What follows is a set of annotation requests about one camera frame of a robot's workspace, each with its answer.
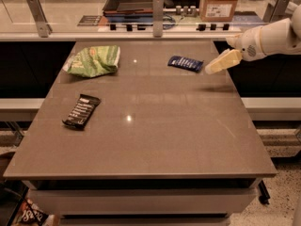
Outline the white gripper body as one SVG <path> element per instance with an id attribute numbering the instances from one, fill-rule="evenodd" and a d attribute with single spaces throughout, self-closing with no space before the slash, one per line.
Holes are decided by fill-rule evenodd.
<path id="1" fill-rule="evenodd" d="M 234 48 L 242 53 L 245 61 L 263 59 L 266 54 L 261 48 L 261 26 L 248 29 L 235 38 Z"/>

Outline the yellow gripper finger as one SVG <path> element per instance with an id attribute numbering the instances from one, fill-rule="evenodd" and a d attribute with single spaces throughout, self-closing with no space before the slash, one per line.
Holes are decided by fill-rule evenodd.
<path id="1" fill-rule="evenodd" d="M 239 50 L 227 49 L 205 67 L 205 72 L 207 74 L 219 73 L 238 65 L 241 60 L 242 53 Z"/>
<path id="2" fill-rule="evenodd" d="M 237 42 L 238 42 L 239 39 L 240 39 L 239 35 L 234 35 L 234 36 L 231 36 L 231 37 L 227 37 L 226 42 L 230 47 L 236 48 L 237 47 Z"/>

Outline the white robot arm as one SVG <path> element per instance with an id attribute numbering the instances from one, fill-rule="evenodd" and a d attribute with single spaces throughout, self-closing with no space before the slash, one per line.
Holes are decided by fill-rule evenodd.
<path id="1" fill-rule="evenodd" d="M 286 18 L 248 29 L 227 38 L 230 49 L 223 51 L 205 66 L 207 74 L 219 73 L 238 65 L 242 60 L 255 61 L 265 57 L 301 54 L 301 5 Z"/>

